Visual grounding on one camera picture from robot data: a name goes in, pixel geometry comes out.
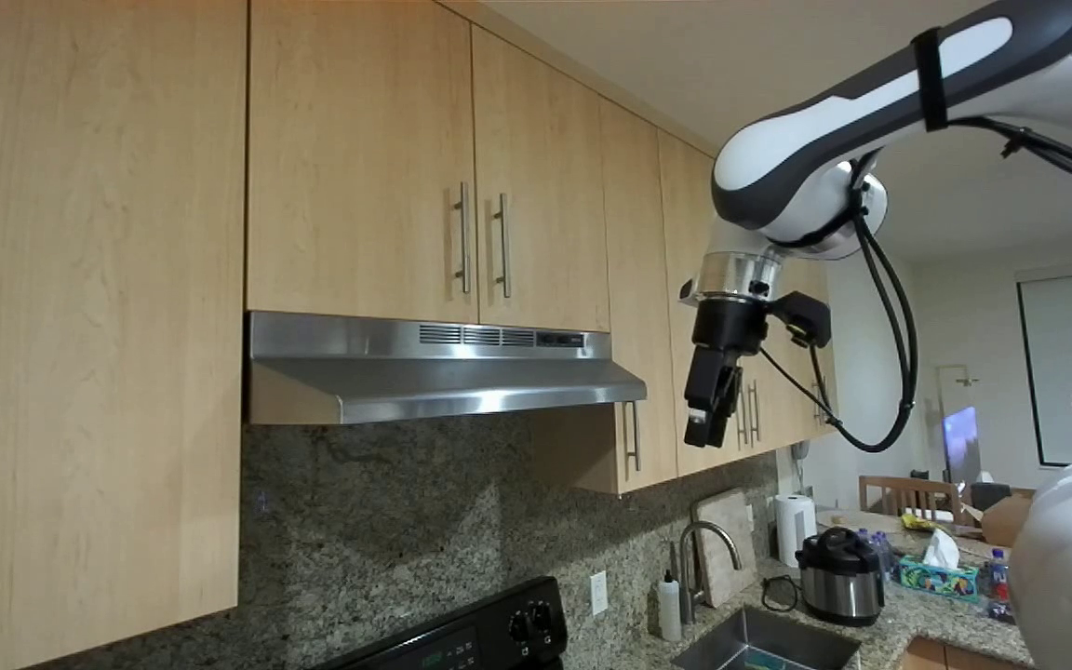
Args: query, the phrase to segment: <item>countertop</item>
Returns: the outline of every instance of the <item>countertop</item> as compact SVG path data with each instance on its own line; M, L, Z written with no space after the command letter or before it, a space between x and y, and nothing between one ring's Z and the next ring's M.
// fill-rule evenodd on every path
M918 536L897 536L893 547L914 547L923 542ZM970 541L957 541L962 554L986 554L986 542L970 542ZM658 639L658 635L645 635L628 657L634 666L670 666L674 655L681 655L689 645L695 645L708 630L715 630L717 623L725 623L738 606L758 606L758 580L753 589L741 592L741 599L733 599L723 611L708 611L698 606L695 618L681 639ZM1021 625L1005 625L995 618L983 618L979 601L957 601L945 594L929 594L929 592L912 592L899 585L886 585L886 606L877 614L875 625L830 625L818 623L810 614L805 614L799 606L789 614L805 625L814 630L830 630L841 635L859 639L857 657L847 662L847 670L890 670L899 662L904 646L912 645L912 635L929 635L929 639L945 639L979 655L999 655L1010 662L1024 662L1030 666L1027 645L1021 635Z

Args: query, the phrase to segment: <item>ceiling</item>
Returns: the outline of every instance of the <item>ceiling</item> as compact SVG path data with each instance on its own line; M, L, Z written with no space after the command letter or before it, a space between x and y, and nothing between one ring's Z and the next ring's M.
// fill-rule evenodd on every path
M738 125L871 68L983 0L481 5L717 147ZM890 144L877 165L890 190L882 240L912 263L1072 240L1072 177L999 152L1001 141L974 130Z

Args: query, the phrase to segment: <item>bottle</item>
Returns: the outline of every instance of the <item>bottle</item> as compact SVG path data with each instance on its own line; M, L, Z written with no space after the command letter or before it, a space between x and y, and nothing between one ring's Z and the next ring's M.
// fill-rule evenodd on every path
M814 522L814 502L808 494L792 494L792 500L778 500L775 502L775 527L778 527L778 559L789 564L789 569L799 569L795 563L795 549L805 547L808 536L818 533L818 522Z
M1012 573L1005 549L990 549L979 564L979 592L986 594L986 618L1012 623Z
M681 639L679 542L670 542L670 569L654 585L654 623L663 639Z

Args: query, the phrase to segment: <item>white wall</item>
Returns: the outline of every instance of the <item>white wall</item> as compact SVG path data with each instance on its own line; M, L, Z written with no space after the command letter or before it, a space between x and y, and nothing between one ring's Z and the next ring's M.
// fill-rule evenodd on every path
M825 263L825 281L832 314L836 417L854 435L875 441L886 435L899 403L893 333L864 258ZM918 414L912 414L899 441L886 454L864 454L830 431L799 458L805 484L814 492L818 506L857 508L859 476L908 476L908 469L929 469L918 431Z
M969 364L979 379L983 469L995 479L1035 489L1056 472L1037 466L1024 367L1017 280L1072 273L1072 245L1012 248L957 263L912 268L923 377L934 364Z

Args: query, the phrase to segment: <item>sink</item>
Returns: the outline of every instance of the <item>sink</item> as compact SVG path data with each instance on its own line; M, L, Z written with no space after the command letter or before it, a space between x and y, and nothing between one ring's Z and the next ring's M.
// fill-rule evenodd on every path
M841 670L857 655L857 639L810 630L792 618L741 606L708 635L689 645L674 666L681 670Z

